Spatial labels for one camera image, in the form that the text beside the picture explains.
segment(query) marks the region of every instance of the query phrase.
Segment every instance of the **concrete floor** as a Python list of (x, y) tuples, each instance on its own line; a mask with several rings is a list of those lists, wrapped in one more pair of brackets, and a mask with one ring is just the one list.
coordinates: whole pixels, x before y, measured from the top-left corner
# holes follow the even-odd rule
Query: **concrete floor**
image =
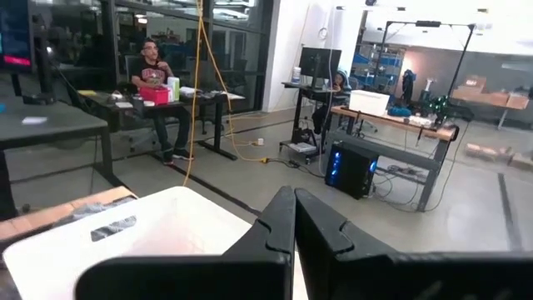
[[(239, 133), (236, 139), (243, 141), (264, 138), (263, 147), (237, 146), (240, 155), (246, 159), (259, 158), (296, 158), (288, 150), (278, 152), (278, 143), (291, 134), (293, 111), (275, 112), (269, 117), (235, 121), (235, 130), (263, 127), (257, 130)], [(304, 109), (304, 115), (310, 115)], [(459, 123), (464, 133), (465, 124)], [(393, 147), (407, 148), (408, 151), (429, 155), (436, 141), (422, 138), (416, 145), (416, 135), (407, 134), (392, 127), (379, 127), (379, 132), (368, 133), (367, 138)], [(195, 139), (212, 136), (212, 132)], [(533, 228), (533, 172), (521, 171), (500, 162), (487, 162), (464, 154), (466, 143), (479, 143), (490, 147), (513, 147), (517, 152), (533, 149), (531, 132), (494, 127), (484, 123), (473, 122), (468, 127), (461, 145), (459, 139), (451, 144), (446, 163), (431, 195), (428, 208), (433, 208), (441, 198), (442, 188), (453, 164), (456, 149), (456, 163), (453, 164), (450, 178), (446, 184), (440, 205), (431, 212), (413, 213), (412, 203), (418, 201), (421, 187), (414, 183), (394, 178), (390, 182), (376, 177), (379, 194), (386, 194), (392, 184), (391, 193), (382, 199), (377, 195), (357, 201), (346, 194), (324, 184), (323, 179), (285, 167), (280, 163), (262, 164), (245, 160), (230, 161), (222, 156), (196, 144), (194, 153), (197, 160), (192, 165), (192, 173), (209, 182), (212, 186), (246, 203), (248, 206), (262, 210), (274, 196), (279, 187), (291, 185), (294, 188), (306, 188), (322, 201), (345, 215), (358, 227), (380, 240), (389, 243), (401, 251), (508, 251), (511, 249), (533, 249), (533, 238), (527, 232)], [(120, 158), (130, 154), (127, 141), (115, 135), (113, 137), (113, 156)], [(222, 147), (235, 152), (232, 142), (225, 138)], [(152, 145), (144, 145), (138, 152), (150, 150)], [(79, 168), (76, 171), (60, 173), (51, 177), (39, 177), (40, 174), (55, 172), (65, 168), (76, 168), (89, 164), (93, 160), (94, 145), (85, 142), (73, 150), (58, 150), (48, 145), (13, 149), (7, 152), (10, 175), (14, 184), (13, 194), (18, 205), (30, 203), (34, 207), (44, 208), (89, 194), (91, 169)], [(402, 165), (387, 158), (380, 158), (379, 165)], [(184, 162), (177, 162), (180, 168), (186, 168)], [(150, 156), (123, 159), (114, 163), (115, 174), (139, 196), (148, 195), (164, 188), (179, 186), (183, 176), (169, 167), (162, 166)], [(319, 173), (318, 162), (310, 169)], [(511, 215), (504, 214), (501, 196), (501, 184), (498, 174), (502, 174), (509, 198)], [(188, 187), (211, 199), (248, 222), (255, 216), (225, 198), (189, 180)], [(97, 173), (94, 174), (92, 192), (110, 188), (109, 184)], [(408, 203), (409, 205), (391, 205)], [(509, 237), (509, 232), (518, 232), (518, 243)]]

